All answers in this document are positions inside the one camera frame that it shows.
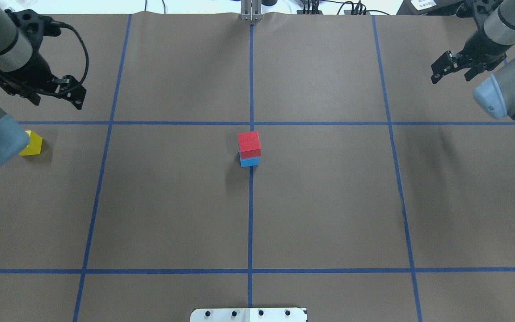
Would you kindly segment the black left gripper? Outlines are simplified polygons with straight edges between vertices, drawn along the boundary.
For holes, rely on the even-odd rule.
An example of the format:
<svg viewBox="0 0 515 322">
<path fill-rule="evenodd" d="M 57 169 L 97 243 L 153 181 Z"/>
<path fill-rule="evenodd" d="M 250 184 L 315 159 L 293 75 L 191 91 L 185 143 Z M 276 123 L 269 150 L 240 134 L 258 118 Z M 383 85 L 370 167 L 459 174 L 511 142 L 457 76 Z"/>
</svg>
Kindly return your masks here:
<svg viewBox="0 0 515 322">
<path fill-rule="evenodd" d="M 81 80 L 72 75 L 57 77 L 39 53 L 44 37 L 58 37 L 62 29 L 67 29 L 76 35 L 86 55 L 87 48 L 80 33 L 72 25 L 56 21 L 50 16 L 42 16 L 31 9 L 21 12 L 5 9 L 4 12 L 17 27 L 19 35 L 27 40 L 33 53 L 24 67 L 16 71 L 0 71 L 0 87 L 7 94 L 26 98 L 35 106 L 40 104 L 40 97 L 44 95 L 66 100 L 81 110 L 86 96 L 82 84 L 87 77 L 87 70 L 84 70 Z"/>
</svg>

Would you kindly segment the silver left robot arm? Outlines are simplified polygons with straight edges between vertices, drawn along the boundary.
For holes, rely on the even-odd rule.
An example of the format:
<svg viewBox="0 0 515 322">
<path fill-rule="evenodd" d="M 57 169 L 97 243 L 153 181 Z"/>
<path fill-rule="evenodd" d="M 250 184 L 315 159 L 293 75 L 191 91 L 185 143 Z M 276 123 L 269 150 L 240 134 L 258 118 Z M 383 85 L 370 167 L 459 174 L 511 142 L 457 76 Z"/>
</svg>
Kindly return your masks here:
<svg viewBox="0 0 515 322">
<path fill-rule="evenodd" d="M 84 53 L 80 80 L 72 75 L 57 77 L 39 49 L 45 37 L 72 31 Z M 81 110 L 86 97 L 83 86 L 89 71 L 89 54 L 80 33 L 70 24 L 43 16 L 34 10 L 13 12 L 0 8 L 0 88 L 38 106 L 41 96 L 70 102 Z M 0 167 L 30 144 L 30 136 L 8 112 L 0 108 Z"/>
</svg>

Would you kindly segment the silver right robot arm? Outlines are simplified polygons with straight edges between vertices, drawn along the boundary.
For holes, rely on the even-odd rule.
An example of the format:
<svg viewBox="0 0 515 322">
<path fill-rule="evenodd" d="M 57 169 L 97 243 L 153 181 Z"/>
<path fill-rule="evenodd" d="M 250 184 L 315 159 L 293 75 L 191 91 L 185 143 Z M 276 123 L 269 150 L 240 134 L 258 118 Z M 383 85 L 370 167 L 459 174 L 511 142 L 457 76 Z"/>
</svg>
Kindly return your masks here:
<svg viewBox="0 0 515 322">
<path fill-rule="evenodd" d="M 483 72 L 491 75 L 474 89 L 473 98 L 492 118 L 515 122 L 515 58 L 500 67 L 515 45 L 515 0 L 465 0 L 458 17 L 472 17 L 477 30 L 461 51 L 446 51 L 431 64 L 431 82 L 465 70 L 470 81 Z"/>
</svg>

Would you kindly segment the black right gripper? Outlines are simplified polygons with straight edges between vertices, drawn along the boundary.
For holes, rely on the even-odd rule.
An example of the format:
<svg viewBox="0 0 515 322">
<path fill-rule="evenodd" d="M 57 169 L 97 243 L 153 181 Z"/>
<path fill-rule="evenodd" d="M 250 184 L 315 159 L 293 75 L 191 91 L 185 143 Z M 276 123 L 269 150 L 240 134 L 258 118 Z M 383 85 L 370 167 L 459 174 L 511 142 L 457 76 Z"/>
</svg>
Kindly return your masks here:
<svg viewBox="0 0 515 322">
<path fill-rule="evenodd" d="M 458 52 L 446 51 L 431 65 L 431 82 L 437 84 L 443 76 L 468 69 L 464 79 L 470 81 L 476 75 L 492 71 L 506 59 L 508 45 L 495 41 L 484 31 L 484 23 L 495 13 L 501 0 L 464 0 L 456 9 L 459 18 L 473 18 L 477 31 L 466 41 L 464 48 Z"/>
</svg>

